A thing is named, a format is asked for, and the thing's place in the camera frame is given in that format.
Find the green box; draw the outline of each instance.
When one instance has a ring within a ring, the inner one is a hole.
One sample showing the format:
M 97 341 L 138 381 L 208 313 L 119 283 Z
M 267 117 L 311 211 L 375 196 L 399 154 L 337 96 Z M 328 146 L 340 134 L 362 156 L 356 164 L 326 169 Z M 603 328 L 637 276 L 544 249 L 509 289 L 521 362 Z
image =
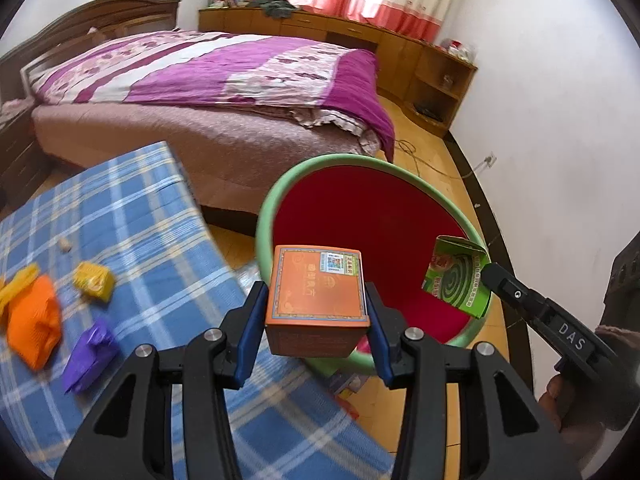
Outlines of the green box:
M 491 291 L 480 281 L 480 271 L 488 263 L 484 247 L 466 238 L 438 236 L 422 290 L 480 319 L 491 300 Z

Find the electrical cord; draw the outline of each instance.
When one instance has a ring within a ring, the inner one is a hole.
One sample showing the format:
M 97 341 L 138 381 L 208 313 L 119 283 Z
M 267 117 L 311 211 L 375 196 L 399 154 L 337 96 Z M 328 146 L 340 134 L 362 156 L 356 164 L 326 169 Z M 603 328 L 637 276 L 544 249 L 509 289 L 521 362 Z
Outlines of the electrical cord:
M 420 158 L 419 156 L 417 156 L 415 154 L 415 152 L 417 151 L 416 147 L 409 142 L 408 140 L 396 140 L 396 146 L 398 147 L 398 149 L 400 149 L 400 151 L 406 153 L 407 155 L 409 155 L 413 160 L 414 160 L 414 164 L 415 164 L 415 171 L 417 173 L 417 175 L 422 178 L 422 176 L 420 175 L 420 167 L 418 166 L 418 161 L 423 163 L 425 166 L 427 166 L 428 168 L 431 168 L 433 171 L 435 171 L 436 173 L 439 173 L 443 176 L 446 176 L 447 178 L 452 178 L 454 180 L 464 180 L 465 178 L 469 178 L 470 176 L 472 176 L 473 174 L 476 173 L 476 170 L 478 170 L 479 168 L 482 167 L 483 164 L 489 164 L 491 162 L 491 155 L 486 156 L 478 165 L 476 165 L 469 173 L 467 173 L 466 175 L 463 176 L 457 176 L 457 175 L 450 175 L 448 173 L 444 173 L 443 171 L 440 171 L 438 168 L 434 168 L 431 164 L 429 164 L 426 160 L 423 160 L 422 158 Z

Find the orange box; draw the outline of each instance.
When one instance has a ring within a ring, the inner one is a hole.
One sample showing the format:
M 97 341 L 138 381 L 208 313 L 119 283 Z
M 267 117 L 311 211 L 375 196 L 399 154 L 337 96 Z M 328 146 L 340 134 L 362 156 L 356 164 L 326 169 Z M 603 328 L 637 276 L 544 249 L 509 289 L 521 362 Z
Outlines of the orange box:
M 347 357 L 370 325 L 360 251 L 277 246 L 265 325 L 272 354 Z

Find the hand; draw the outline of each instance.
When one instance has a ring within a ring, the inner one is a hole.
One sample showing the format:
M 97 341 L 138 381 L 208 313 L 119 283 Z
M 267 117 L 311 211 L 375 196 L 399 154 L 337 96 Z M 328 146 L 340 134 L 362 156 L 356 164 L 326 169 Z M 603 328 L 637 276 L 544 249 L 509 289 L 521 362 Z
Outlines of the hand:
M 626 328 L 618 328 L 617 326 L 600 325 L 595 330 L 598 336 L 611 336 L 612 338 L 622 341 L 634 350 L 640 350 L 640 333 L 632 332 Z
M 538 404 L 549 416 L 554 427 L 569 446 L 572 456 L 576 460 L 580 460 L 597 444 L 604 428 L 601 424 L 591 423 L 575 424 L 563 428 L 557 404 L 561 392 L 569 394 L 571 398 L 575 397 L 574 386 L 569 381 L 565 381 L 561 375 L 556 375 L 546 385 L 546 392 L 542 394 Z

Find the drawer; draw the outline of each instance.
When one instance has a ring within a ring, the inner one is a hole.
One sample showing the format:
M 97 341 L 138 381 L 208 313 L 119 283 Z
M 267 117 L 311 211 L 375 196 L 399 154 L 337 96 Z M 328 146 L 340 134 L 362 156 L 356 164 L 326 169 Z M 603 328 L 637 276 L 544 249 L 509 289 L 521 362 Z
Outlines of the drawer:
M 378 43 L 382 37 L 382 30 L 380 28 L 368 27 L 367 25 L 349 20 L 328 19 L 326 30 L 344 34 L 345 36 L 352 36 L 353 38 L 360 38 L 365 41 L 371 41 L 372 43 Z
M 44 175 L 40 182 L 42 183 L 49 174 L 50 167 L 49 157 L 37 142 L 32 142 L 0 177 L 0 184 L 6 193 L 7 202 L 13 207 L 22 205 L 18 202 L 23 199 L 29 184 L 33 186 L 34 177 Z
M 252 17 L 251 32 L 252 34 L 261 34 L 264 36 L 278 36 L 280 34 L 281 23 L 282 20 L 267 16 L 260 10 Z
M 226 10 L 203 9 L 198 16 L 200 32 L 223 32 L 225 30 Z
M 294 27 L 293 25 L 282 25 L 280 27 L 281 36 L 290 36 L 292 38 L 306 38 L 308 40 L 324 41 L 326 32 L 315 28 Z
M 290 18 L 282 20 L 283 25 L 315 28 L 317 30 L 326 30 L 326 22 L 327 18 L 325 16 L 318 16 L 311 12 L 294 12 Z
M 20 114 L 0 132 L 0 174 L 35 140 L 31 113 Z
M 225 32 L 231 34 L 250 34 L 251 20 L 254 14 L 262 12 L 257 9 L 230 9 L 225 14 Z

